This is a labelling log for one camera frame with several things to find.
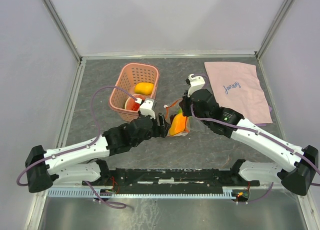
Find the orange toy fruit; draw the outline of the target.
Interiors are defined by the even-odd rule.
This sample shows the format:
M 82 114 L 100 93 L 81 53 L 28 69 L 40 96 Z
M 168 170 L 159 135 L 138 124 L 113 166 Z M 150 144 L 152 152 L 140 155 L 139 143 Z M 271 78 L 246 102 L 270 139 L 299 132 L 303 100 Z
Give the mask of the orange toy fruit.
M 186 116 L 183 116 L 183 113 L 178 113 L 171 123 L 169 129 L 169 136 L 185 136 L 189 133 L 188 127 L 189 119 Z

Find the clear zip top bag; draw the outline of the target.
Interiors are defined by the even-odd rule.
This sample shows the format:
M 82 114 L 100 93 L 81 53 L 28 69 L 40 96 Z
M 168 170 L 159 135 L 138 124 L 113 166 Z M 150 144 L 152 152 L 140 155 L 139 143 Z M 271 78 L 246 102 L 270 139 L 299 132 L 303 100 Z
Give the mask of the clear zip top bag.
M 191 131 L 202 131 L 200 123 L 192 116 L 184 116 L 183 110 L 179 103 L 182 98 L 179 98 L 171 104 L 164 105 L 165 120 L 170 124 L 168 130 L 169 137 L 186 136 Z

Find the toy peach slice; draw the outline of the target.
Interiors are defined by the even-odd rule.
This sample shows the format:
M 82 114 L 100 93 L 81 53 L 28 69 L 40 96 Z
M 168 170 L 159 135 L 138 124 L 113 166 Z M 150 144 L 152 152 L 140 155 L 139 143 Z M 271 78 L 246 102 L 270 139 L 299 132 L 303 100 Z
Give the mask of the toy peach slice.
M 142 100 L 146 99 L 146 97 L 141 94 L 133 94 L 133 96 L 136 98 L 140 98 Z M 128 99 L 126 100 L 126 102 L 124 104 L 124 109 L 131 110 L 131 111 L 138 111 L 139 108 L 140 108 L 140 104 L 137 103 L 132 97 L 128 97 Z

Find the yellow toy mango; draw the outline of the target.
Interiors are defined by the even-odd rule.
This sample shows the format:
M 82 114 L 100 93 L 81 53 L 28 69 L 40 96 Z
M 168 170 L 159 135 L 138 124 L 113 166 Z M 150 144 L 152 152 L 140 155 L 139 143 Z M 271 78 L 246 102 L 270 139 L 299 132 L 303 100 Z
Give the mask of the yellow toy mango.
M 150 95 L 153 92 L 154 84 L 150 82 L 139 82 L 134 87 L 136 94 Z

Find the pink plastic basket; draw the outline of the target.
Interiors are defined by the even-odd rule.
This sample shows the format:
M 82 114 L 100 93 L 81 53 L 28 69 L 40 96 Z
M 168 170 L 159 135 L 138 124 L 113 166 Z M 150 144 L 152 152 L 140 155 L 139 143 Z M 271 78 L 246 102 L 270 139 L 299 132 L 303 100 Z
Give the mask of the pink plastic basket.
M 133 62 L 126 64 L 122 68 L 115 85 L 134 95 L 136 84 L 141 82 L 153 83 L 153 90 L 146 97 L 154 99 L 156 97 L 159 77 L 160 73 L 157 67 L 150 64 Z M 138 111 L 125 109 L 125 102 L 128 98 L 129 95 L 125 92 L 113 89 L 108 103 L 110 108 L 117 112 L 122 120 L 130 122 L 138 117 Z

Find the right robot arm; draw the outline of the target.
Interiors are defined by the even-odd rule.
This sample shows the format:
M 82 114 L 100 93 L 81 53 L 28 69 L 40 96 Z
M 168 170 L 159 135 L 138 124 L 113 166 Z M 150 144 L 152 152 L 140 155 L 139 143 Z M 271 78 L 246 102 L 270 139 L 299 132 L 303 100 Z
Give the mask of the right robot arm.
M 261 129 L 241 113 L 219 106 L 207 89 L 186 90 L 179 104 L 185 116 L 201 121 L 215 134 L 248 145 L 267 156 L 275 165 L 244 161 L 229 173 L 234 185 L 259 180 L 279 182 L 290 192 L 305 196 L 319 170 L 319 151 L 308 145 L 300 147 Z

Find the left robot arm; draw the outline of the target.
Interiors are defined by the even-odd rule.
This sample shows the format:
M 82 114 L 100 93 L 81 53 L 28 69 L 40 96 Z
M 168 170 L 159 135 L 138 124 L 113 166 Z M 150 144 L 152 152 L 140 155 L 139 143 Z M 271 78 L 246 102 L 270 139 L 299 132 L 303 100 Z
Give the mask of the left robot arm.
M 99 137 L 57 149 L 45 150 L 41 145 L 31 149 L 25 170 L 30 193 L 49 189 L 62 178 L 62 172 L 81 163 L 128 152 L 151 138 L 165 138 L 170 124 L 162 113 L 155 119 L 140 115 L 130 123 L 113 127 Z

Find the pink cloth with writing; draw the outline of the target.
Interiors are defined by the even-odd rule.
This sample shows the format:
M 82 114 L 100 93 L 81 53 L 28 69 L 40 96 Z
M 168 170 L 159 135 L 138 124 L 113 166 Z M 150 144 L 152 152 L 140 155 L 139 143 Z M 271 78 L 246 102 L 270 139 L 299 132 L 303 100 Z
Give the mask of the pink cloth with writing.
M 205 62 L 206 73 L 216 101 L 257 125 L 272 118 L 255 65 L 240 62 Z

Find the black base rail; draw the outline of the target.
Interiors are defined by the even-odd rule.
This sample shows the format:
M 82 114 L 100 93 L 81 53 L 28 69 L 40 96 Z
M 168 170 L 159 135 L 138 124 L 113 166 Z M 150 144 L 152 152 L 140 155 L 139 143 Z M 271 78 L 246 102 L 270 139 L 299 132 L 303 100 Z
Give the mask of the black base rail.
M 115 193 L 222 193 L 223 187 L 257 187 L 258 180 L 247 181 L 239 174 L 244 160 L 230 169 L 125 169 L 109 170 L 104 161 L 102 176 L 90 184 L 115 187 Z

